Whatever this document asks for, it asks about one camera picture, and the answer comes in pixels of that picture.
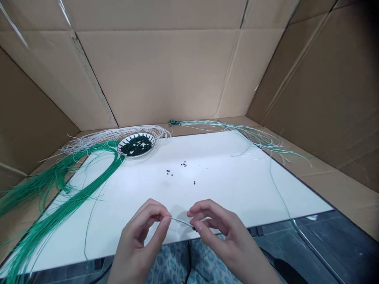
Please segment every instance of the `white board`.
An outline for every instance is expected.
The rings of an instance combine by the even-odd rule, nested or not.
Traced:
[[[95,157],[90,155],[84,165]],[[111,153],[95,160],[86,174],[79,170],[70,183],[82,189],[112,161]],[[30,262],[30,266],[35,262],[33,271],[85,261],[87,230],[88,259],[113,255],[121,230],[148,198],[161,202],[173,217],[182,220],[189,220],[186,212],[196,201],[211,198],[235,212],[246,227],[332,210],[286,169],[232,131],[170,138],[142,163],[127,159],[93,194],[97,196],[99,201],[87,200],[51,235],[38,259],[34,256]],[[66,200],[64,194],[59,195],[49,210]],[[145,243],[155,228],[150,229]],[[194,238],[199,238],[197,232],[173,220],[164,243]]]

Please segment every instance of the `bundle of green wires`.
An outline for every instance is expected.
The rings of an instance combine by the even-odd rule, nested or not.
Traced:
[[[45,202],[46,196],[51,188],[55,185],[58,190],[69,192],[71,186],[65,182],[65,175],[68,170],[77,161],[95,151],[105,150],[114,153],[112,164],[91,184],[87,185],[84,189],[73,195],[68,201],[60,205],[56,211],[51,213],[46,218],[37,221],[30,229],[27,230],[26,236],[19,242],[19,244],[12,249],[14,256],[3,267],[6,269],[7,277],[3,282],[7,284],[24,284],[24,274],[29,265],[30,259],[35,253],[36,248],[45,237],[53,233],[57,227],[64,222],[72,213],[74,213],[83,202],[85,202],[91,195],[104,183],[107,179],[118,169],[124,161],[124,156],[119,156],[116,147],[119,141],[109,141],[106,143],[96,144],[88,150],[78,152],[74,155],[62,159],[58,164],[51,169],[45,171],[41,175],[35,177],[30,182],[27,182],[20,187],[15,187],[15,192],[7,193],[5,200],[1,199],[0,206],[5,206],[1,209],[1,213],[12,210],[15,206],[26,202],[36,194],[43,196]]]

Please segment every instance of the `dark floor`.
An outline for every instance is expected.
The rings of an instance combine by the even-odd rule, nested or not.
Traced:
[[[301,231],[346,283],[379,283],[379,243],[368,237],[338,211],[314,218],[298,218]],[[298,235],[289,221],[251,228],[257,244],[275,258],[285,260],[309,283],[338,283]],[[33,284],[89,284],[105,271],[113,256],[39,271]],[[105,275],[98,283],[105,284]]]

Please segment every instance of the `hand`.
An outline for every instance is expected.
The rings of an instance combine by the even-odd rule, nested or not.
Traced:
[[[187,212],[187,216],[193,217],[190,223],[195,226],[203,242],[221,258],[242,283],[282,284],[235,213],[208,199],[196,202]],[[219,239],[209,228],[218,229],[226,239],[224,241]]]
[[[154,222],[160,222],[147,246],[144,241]],[[149,199],[122,230],[108,284],[146,282],[148,273],[166,237],[171,214],[159,202]]]

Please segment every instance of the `patterned bowl rim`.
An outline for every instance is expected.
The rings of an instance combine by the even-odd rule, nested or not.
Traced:
[[[126,144],[125,141],[129,142],[131,139],[136,138],[138,136],[146,136],[146,137],[148,137],[149,140],[151,141],[151,148],[149,150],[147,150],[146,152],[144,152],[144,153],[142,153],[140,155],[137,155],[137,156],[127,156],[126,154],[122,153],[121,152],[121,147]],[[136,134],[129,135],[129,136],[125,137],[124,139],[122,139],[120,141],[120,143],[117,145],[117,152],[120,155],[125,156],[127,158],[137,158],[137,157],[141,157],[141,156],[145,155],[146,153],[150,152],[153,149],[154,145],[155,145],[155,138],[154,138],[154,136],[152,136],[149,133],[136,133]]]

